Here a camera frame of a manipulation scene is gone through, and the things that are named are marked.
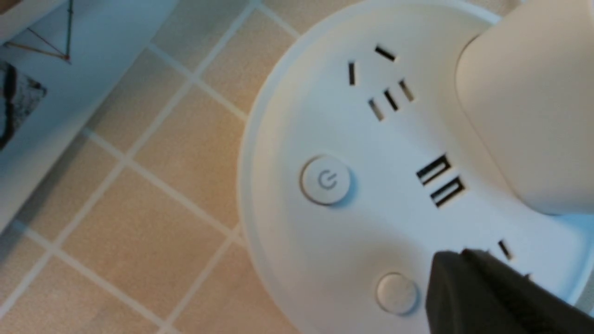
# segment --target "socket hole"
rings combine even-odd
[[[349,62],[349,84],[355,85],[355,62]]]
[[[371,108],[371,110],[375,114],[375,117],[377,117],[378,121],[381,122],[384,119],[384,115],[381,113],[380,109],[375,104],[375,101],[373,101],[373,99],[369,100],[369,107]]]
[[[388,51],[386,48],[380,45],[375,47],[375,52],[391,62],[396,60],[396,55],[393,52]]]
[[[415,96],[410,91],[410,88],[408,87],[408,85],[406,84],[404,79],[402,79],[399,82],[399,85],[400,85],[400,88],[402,89],[402,92],[404,92],[404,94],[406,95],[406,98],[408,99],[408,101],[413,102],[415,100]]]
[[[384,92],[384,96],[386,97],[388,102],[390,102],[392,109],[394,109],[394,111],[398,111],[398,105],[396,104],[396,101],[394,100],[392,94],[390,94],[390,91],[388,89],[386,89],[386,91]]]
[[[501,251],[503,252],[503,254],[505,255],[505,257],[507,258],[507,260],[512,261],[512,259],[514,258],[514,256],[511,253],[510,248],[505,243],[505,240],[501,239],[501,240],[499,240],[499,242],[497,244],[499,245],[499,248],[501,248]]]
[[[429,165],[423,167],[420,171],[416,173],[416,176],[419,178],[423,185],[433,181],[441,174],[447,172],[451,168],[451,164],[448,161],[446,155],[442,155]]]
[[[431,199],[437,207],[441,207],[442,205],[446,204],[447,202],[464,192],[465,189],[466,187],[464,187],[462,180],[460,180],[459,177],[456,177],[455,179],[451,180],[446,185],[432,193]]]

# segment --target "usb port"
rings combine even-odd
[[[459,177],[448,182],[445,186],[439,188],[436,192],[431,194],[431,199],[437,207],[446,204],[449,200],[453,199],[456,195],[460,194],[466,189],[462,184]]]
[[[416,173],[416,176],[421,180],[423,185],[431,182],[436,177],[445,173],[451,168],[450,162],[447,160],[446,155],[442,155],[437,160],[433,161],[427,167],[424,167]]]

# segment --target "electrical outlet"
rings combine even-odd
[[[392,63],[398,60],[398,56],[395,52],[389,50],[389,48],[378,44],[374,52],[379,55],[380,57],[388,60]],[[357,86],[358,85],[358,74],[357,74],[357,63],[356,61],[349,61],[348,63],[348,71],[349,71],[349,86]],[[400,89],[404,95],[404,97],[408,100],[409,103],[415,100],[415,95],[413,94],[412,90],[406,83],[405,79],[401,79],[396,86],[397,89]],[[387,118],[390,112],[397,112],[400,110],[400,102],[397,101],[395,94],[393,94],[394,87],[387,87],[383,91],[382,97],[372,97],[368,100],[369,108],[371,109],[374,116],[378,119],[378,121],[383,121]],[[386,103],[378,103],[377,99],[385,99]],[[391,110],[382,110],[381,105],[385,105],[387,107],[391,107]]]

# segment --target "black object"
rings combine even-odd
[[[433,257],[431,334],[594,333],[594,319],[479,250]]]

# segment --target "beige floor tile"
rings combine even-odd
[[[222,241],[220,232],[126,169],[63,248],[165,318]]]
[[[255,11],[206,69],[203,79],[249,112],[266,77],[294,41],[278,24]]]
[[[77,137],[17,219],[54,240],[115,166],[115,159],[84,137]]]
[[[235,178],[243,128],[193,87],[135,159],[231,228],[239,221]]]
[[[342,8],[361,0],[264,0],[264,4],[289,23],[295,30],[305,33],[316,23]]]
[[[0,333],[145,334],[157,327],[58,259],[0,322]]]
[[[12,293],[44,249],[10,227],[0,235],[0,304]]]
[[[194,71],[247,4],[247,0],[181,0],[153,42]]]
[[[297,334],[274,305],[245,249],[232,245],[175,323],[184,333]]]
[[[126,152],[184,81],[153,52],[144,51],[95,112],[89,127]]]

